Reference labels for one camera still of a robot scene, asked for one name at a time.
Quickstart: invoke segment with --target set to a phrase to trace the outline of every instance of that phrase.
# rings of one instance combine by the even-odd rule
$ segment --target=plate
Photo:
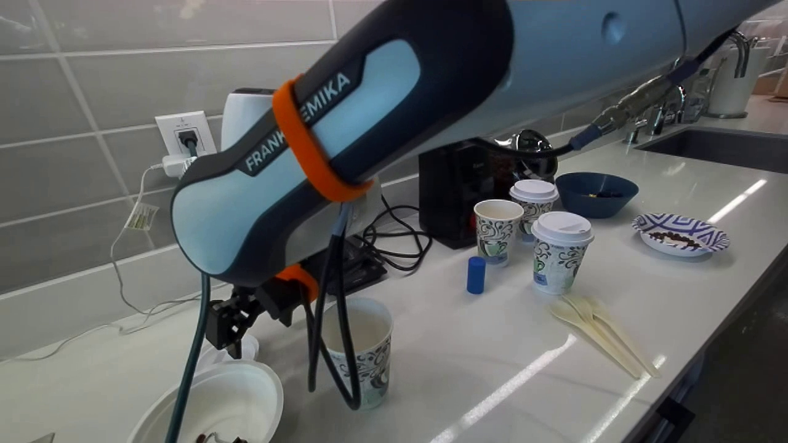
[[[709,256],[730,249],[730,236],[704,218],[683,214],[646,214],[636,228],[644,244],[667,256]]]
[[[163,443],[178,387],[157,399],[134,431],[130,443]],[[229,362],[194,375],[178,441],[219,436],[264,443],[273,437],[284,410],[284,389],[267,363]]]

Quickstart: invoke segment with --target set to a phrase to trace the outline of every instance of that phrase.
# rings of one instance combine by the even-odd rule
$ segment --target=sink
[[[788,174],[788,134],[743,131],[683,131],[644,149]]]

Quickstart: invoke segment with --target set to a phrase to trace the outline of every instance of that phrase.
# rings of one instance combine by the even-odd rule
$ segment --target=orange ring
[[[319,299],[320,286],[314,278],[314,272],[308,272],[300,262],[293,262],[284,271],[275,272],[278,281],[293,281],[300,283],[306,288],[306,297],[314,302]]]
[[[295,105],[295,79],[287,80],[275,89],[271,107],[278,131],[287,134],[303,174],[311,179],[311,185],[328,199],[328,202],[351,202],[362,196],[369,190],[369,182],[362,185],[348,185],[338,177],[338,172],[328,164],[328,158],[311,133],[306,127],[300,111]]]

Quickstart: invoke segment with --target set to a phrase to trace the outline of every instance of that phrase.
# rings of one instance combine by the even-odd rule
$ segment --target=white paper cup
[[[538,239],[535,288],[544,294],[564,294],[581,267],[591,236],[591,222],[572,211],[548,211],[533,223]]]
[[[533,223],[556,207],[560,187],[544,179],[521,179],[509,187],[509,196],[521,202],[524,211],[521,218],[521,239],[533,240]]]
[[[484,199],[472,207],[477,256],[506,265],[513,252],[522,207],[509,199]]]
[[[375,297],[353,294],[348,297],[348,318],[362,390],[359,407],[376,407],[389,393],[391,311]],[[343,373],[346,389],[351,390],[353,387],[338,323],[338,304],[330,304],[322,314],[322,342],[333,363]]]

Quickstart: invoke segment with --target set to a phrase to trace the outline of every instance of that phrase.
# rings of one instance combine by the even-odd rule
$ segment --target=patterned bowl
[[[641,239],[667,256],[706,256],[730,249],[730,236],[704,218],[683,214],[637,217]]]

